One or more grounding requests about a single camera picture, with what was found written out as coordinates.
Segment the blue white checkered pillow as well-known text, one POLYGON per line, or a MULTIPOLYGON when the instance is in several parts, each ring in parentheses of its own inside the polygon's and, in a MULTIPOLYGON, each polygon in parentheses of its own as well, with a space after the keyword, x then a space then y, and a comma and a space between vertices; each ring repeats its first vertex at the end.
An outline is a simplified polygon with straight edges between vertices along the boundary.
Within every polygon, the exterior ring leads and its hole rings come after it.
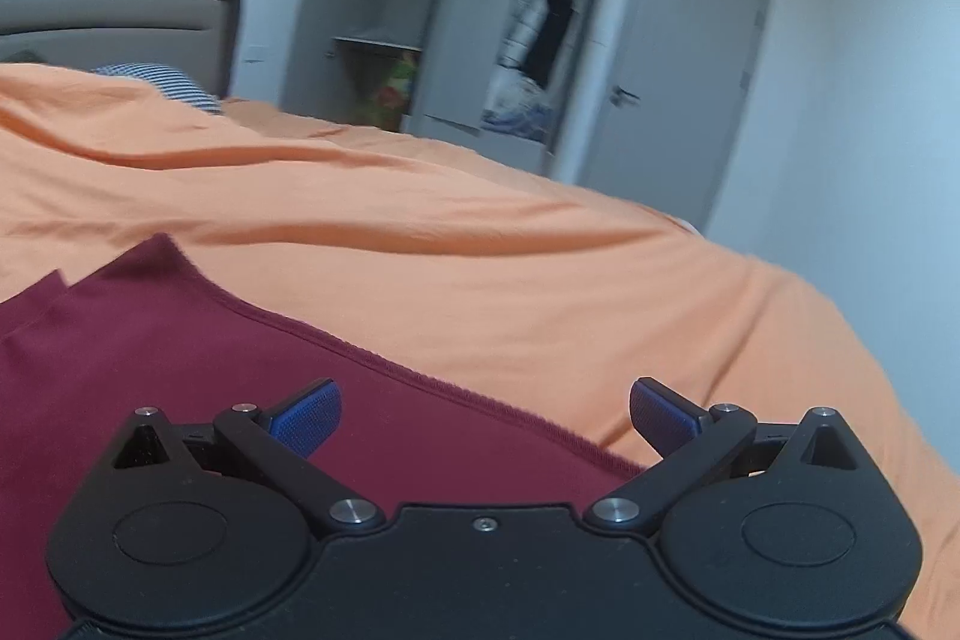
POLYGON ((148 83, 171 101, 187 104, 203 112, 220 115, 221 104, 212 92, 205 91, 190 76, 163 64, 110 64, 94 67, 93 73, 110 78, 130 78, 148 83))

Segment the white wall socket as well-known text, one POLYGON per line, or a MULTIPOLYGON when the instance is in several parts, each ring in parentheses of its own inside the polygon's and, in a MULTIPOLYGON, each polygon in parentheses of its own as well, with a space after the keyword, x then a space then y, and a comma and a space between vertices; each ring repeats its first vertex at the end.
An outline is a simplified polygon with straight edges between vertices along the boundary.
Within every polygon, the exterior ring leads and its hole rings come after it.
POLYGON ((267 62, 270 50, 264 46, 251 46, 245 51, 244 62, 246 64, 263 64, 267 62))

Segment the orange bed blanket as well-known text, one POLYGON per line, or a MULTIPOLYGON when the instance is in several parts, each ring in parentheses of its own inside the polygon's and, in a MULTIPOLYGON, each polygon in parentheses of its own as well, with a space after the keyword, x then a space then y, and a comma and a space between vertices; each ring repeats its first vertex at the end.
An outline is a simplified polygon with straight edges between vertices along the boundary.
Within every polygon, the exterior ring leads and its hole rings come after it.
POLYGON ((208 281, 635 464, 652 377, 771 422, 843 414, 905 505, 923 570, 903 611, 958 632, 958 479, 820 292, 664 214, 444 143, 286 120, 249 127, 139 80, 2 70, 2 304, 78 283, 148 239, 208 281))

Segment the dark red garment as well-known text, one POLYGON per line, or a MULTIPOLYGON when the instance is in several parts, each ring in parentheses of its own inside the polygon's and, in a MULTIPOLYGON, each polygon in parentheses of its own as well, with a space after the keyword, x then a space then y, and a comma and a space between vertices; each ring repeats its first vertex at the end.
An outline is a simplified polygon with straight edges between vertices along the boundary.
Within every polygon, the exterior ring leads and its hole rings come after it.
POLYGON ((65 630, 47 538, 133 409, 194 424, 236 403, 272 406, 323 378, 343 413, 314 463, 384 510, 584 507, 636 474, 534 414, 241 301, 156 236, 78 283, 49 273, 3 301, 3 635, 65 630))

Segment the colourful bag in wardrobe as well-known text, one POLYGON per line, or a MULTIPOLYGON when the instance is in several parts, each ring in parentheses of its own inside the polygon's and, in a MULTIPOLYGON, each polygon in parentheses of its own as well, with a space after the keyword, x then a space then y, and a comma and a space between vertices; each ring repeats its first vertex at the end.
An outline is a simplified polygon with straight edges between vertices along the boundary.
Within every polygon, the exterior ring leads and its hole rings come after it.
POLYGON ((398 131, 412 103, 418 76, 418 55, 404 52, 392 60, 376 89, 361 104, 359 118, 381 130, 398 131))

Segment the grey room door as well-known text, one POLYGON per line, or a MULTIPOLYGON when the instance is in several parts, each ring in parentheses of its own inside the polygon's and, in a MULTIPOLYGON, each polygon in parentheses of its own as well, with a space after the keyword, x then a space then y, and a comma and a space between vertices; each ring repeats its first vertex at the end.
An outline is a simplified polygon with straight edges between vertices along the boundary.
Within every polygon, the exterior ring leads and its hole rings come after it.
POLYGON ((704 229, 770 0, 631 0, 583 184, 704 229))

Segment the hanging clothes in wardrobe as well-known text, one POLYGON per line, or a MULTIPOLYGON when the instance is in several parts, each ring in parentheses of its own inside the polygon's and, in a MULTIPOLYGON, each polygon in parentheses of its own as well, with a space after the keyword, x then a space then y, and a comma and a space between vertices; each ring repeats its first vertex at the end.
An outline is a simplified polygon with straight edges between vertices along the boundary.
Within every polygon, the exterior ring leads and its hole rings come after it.
POLYGON ((550 142, 562 120, 587 0, 512 0, 483 130, 550 142))

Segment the dark wood padded headboard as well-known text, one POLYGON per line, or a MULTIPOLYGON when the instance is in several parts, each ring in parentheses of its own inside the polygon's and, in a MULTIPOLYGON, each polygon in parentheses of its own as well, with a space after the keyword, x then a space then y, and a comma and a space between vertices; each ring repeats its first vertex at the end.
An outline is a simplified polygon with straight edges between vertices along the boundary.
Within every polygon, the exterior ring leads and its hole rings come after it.
POLYGON ((2 0, 2 60, 93 70, 169 65, 231 88, 242 0, 2 0))

